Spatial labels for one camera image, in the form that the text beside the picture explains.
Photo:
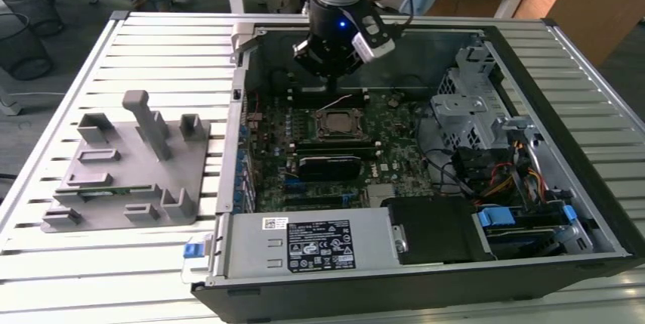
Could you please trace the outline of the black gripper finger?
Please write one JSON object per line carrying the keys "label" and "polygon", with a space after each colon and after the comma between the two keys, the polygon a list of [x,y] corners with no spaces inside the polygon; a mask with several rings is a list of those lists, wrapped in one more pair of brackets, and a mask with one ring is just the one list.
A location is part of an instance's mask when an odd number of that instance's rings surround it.
{"label": "black gripper finger", "polygon": [[342,45],[331,62],[330,91],[332,93],[338,90],[339,80],[352,74],[362,65],[363,61],[355,49]]}
{"label": "black gripper finger", "polygon": [[331,65],[319,54],[322,46],[312,38],[307,38],[294,45],[294,60],[322,82],[320,89],[331,93],[335,91],[335,77],[332,76]]}

